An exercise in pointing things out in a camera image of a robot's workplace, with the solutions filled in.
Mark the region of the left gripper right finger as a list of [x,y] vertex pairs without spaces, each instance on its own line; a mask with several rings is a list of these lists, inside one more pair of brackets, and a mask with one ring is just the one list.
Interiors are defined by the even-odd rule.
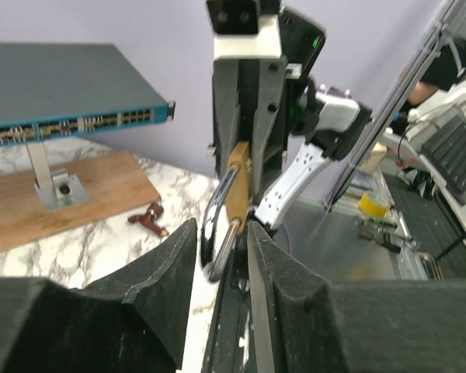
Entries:
[[327,281],[247,228],[260,372],[466,372],[466,280]]

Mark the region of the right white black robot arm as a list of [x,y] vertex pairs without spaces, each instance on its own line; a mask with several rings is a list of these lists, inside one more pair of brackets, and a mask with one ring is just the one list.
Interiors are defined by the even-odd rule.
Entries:
[[213,208],[277,228],[315,176],[344,159],[371,110],[315,84],[325,28],[278,1],[209,1],[214,30]]

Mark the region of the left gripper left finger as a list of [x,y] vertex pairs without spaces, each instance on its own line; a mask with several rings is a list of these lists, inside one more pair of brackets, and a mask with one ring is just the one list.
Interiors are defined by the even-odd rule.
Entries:
[[183,365],[197,223],[83,289],[0,277],[0,372],[174,372]]

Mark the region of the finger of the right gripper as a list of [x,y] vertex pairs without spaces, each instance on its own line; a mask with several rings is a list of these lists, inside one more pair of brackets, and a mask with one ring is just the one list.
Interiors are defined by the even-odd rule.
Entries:
[[239,139],[238,67],[239,60],[213,63],[213,145],[219,178],[226,173],[229,156]]
[[284,124],[277,117],[283,112],[286,67],[286,58],[259,62],[258,102],[251,141],[253,194],[265,193],[281,173]]

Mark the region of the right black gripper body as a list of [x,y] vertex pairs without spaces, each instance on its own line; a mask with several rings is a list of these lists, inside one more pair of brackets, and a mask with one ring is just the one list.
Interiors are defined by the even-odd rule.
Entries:
[[[239,139],[238,142],[247,141],[250,144],[251,159],[251,141],[254,116],[258,102],[259,86],[259,62],[264,59],[235,59],[224,58],[218,60],[239,60],[238,67],[238,101],[240,105],[239,113]],[[286,67],[285,84],[283,90],[283,112],[278,114],[284,124],[283,152],[287,150],[288,135],[293,121],[289,118],[290,109],[297,102],[304,90],[304,81],[301,79],[288,78]]]

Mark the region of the long shackle brass padlock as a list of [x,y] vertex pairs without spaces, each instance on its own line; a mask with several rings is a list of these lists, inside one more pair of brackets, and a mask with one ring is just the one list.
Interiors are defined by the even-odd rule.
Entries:
[[[250,144],[239,142],[231,152],[227,169],[210,198],[203,218],[200,238],[200,261],[205,278],[217,283],[242,234],[249,213],[251,180]],[[221,209],[226,209],[228,230],[220,249],[214,251],[217,221]]]

